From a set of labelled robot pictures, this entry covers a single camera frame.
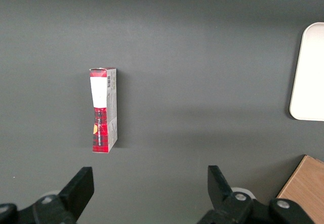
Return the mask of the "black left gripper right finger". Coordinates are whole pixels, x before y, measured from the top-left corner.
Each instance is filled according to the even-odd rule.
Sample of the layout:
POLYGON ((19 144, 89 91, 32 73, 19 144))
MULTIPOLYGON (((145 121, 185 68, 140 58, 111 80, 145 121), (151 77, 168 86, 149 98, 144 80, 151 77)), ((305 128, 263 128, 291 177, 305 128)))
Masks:
POLYGON ((314 223, 304 209, 288 199, 260 203, 233 191, 216 165, 208 166, 208 194, 213 205, 198 223, 314 223))

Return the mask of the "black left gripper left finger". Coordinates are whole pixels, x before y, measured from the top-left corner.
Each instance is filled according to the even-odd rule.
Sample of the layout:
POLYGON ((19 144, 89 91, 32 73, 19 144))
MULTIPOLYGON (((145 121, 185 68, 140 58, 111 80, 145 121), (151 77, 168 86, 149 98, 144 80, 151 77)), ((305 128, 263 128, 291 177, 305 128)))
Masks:
POLYGON ((1 223, 77 223, 93 193, 93 169, 82 167, 58 194, 47 194, 22 210, 2 203, 1 223))

